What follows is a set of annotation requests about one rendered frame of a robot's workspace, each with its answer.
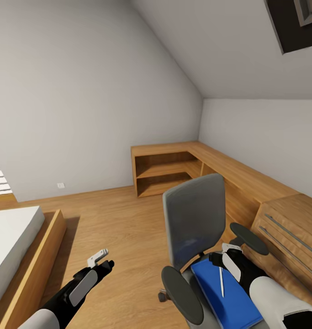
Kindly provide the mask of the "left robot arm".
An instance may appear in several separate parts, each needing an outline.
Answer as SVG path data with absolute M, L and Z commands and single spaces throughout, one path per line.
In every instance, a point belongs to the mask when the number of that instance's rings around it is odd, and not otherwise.
M 43 305 L 18 329 L 65 329 L 73 316 L 85 302 L 86 295 L 114 267 L 114 261 L 97 262 L 108 255 L 108 249 L 101 249 L 90 257 L 88 267 L 74 274 L 58 293 Z

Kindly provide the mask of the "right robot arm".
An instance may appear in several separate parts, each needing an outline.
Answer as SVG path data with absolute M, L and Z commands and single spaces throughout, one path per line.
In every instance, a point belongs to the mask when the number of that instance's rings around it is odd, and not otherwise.
M 296 297 L 246 258 L 240 246 L 222 244 L 209 261 L 228 270 L 251 298 L 270 329 L 312 329 L 312 305 Z

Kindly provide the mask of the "swivel chair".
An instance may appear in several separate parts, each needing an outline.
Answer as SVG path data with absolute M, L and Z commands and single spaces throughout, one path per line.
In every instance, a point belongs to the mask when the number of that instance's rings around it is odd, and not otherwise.
M 169 261 L 161 271 L 164 289 L 159 290 L 159 301 L 173 301 L 184 316 L 190 329 L 221 329 L 191 265 L 209 258 L 204 255 L 221 239 L 226 227 L 225 185 L 220 173 L 212 173 L 188 180 L 168 189 L 162 195 L 163 211 L 168 241 Z M 237 236 L 229 243 L 248 245 L 261 255 L 270 253 L 268 247 L 248 228 L 230 223 Z M 180 272 L 192 258 L 200 257 Z M 249 329 L 270 329 L 263 319 Z

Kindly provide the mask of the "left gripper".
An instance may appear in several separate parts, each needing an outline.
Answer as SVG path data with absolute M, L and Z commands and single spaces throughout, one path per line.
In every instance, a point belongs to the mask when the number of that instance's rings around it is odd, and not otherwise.
M 106 260 L 105 262 L 103 262 L 101 265 L 95 266 L 94 268 L 96 268 L 99 272 L 100 272 L 100 279 L 98 281 L 98 283 L 106 276 L 108 275 L 111 271 L 112 268 L 114 267 L 114 261 L 108 261 Z

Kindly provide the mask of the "folder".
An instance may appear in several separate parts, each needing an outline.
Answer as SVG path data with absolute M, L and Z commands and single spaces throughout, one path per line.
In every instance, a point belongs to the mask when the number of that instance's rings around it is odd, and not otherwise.
M 214 266 L 209 258 L 190 266 L 221 329 L 249 329 L 264 318 L 232 274 Z

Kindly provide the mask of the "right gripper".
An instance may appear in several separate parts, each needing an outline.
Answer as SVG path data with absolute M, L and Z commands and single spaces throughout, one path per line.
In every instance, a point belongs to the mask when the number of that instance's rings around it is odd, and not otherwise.
M 222 267 L 223 269 L 228 270 L 223 264 L 222 255 L 223 254 L 213 252 L 209 255 L 209 261 L 212 262 L 214 266 Z

